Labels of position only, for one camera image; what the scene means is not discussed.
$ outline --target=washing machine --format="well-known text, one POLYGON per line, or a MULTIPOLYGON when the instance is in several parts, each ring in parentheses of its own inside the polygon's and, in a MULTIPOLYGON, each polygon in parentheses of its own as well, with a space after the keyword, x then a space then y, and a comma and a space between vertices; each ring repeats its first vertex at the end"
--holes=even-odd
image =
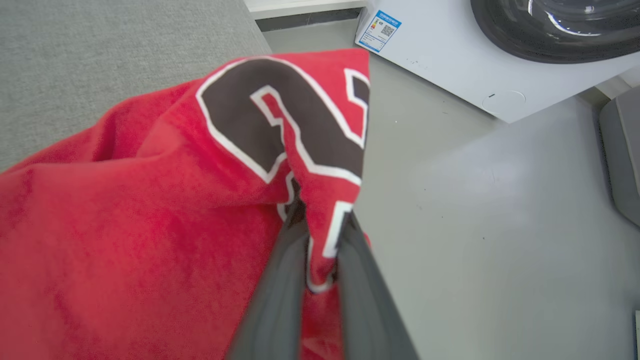
POLYGON ((640 0, 371 0, 355 43, 511 123, 640 66, 640 0))

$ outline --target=white baseboard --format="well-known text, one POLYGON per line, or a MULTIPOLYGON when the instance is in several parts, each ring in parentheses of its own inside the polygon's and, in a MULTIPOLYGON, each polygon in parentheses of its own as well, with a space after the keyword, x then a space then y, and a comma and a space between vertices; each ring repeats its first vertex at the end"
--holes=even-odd
POLYGON ((361 8, 367 0, 244 0, 254 19, 361 8))

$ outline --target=gray upholstery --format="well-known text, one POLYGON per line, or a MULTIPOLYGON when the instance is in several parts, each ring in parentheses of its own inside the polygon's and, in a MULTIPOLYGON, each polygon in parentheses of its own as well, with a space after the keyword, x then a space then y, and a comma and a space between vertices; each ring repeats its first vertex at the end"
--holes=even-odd
POLYGON ((242 0, 2 0, 0 170, 121 100, 268 52, 242 0))

